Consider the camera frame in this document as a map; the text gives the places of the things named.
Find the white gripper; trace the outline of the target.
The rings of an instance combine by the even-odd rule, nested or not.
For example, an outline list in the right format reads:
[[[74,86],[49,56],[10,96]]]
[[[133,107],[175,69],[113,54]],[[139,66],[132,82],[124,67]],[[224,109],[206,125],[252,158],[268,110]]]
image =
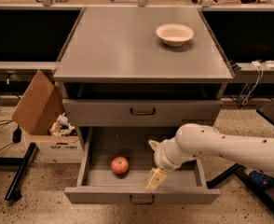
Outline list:
[[[148,144],[154,150],[154,162],[157,168],[153,168],[150,171],[145,189],[154,191],[166,180],[168,176],[166,172],[172,172],[180,168],[186,162],[186,158],[174,138],[166,139],[162,142],[149,140]]]

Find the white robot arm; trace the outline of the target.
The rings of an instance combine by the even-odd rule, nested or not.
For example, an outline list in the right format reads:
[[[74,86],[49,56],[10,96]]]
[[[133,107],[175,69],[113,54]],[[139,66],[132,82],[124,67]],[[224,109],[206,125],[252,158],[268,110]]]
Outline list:
[[[188,123],[173,138],[149,140],[148,144],[156,165],[147,179],[148,192],[163,183],[168,173],[203,155],[221,157],[274,177],[274,138],[222,134],[211,126]]]

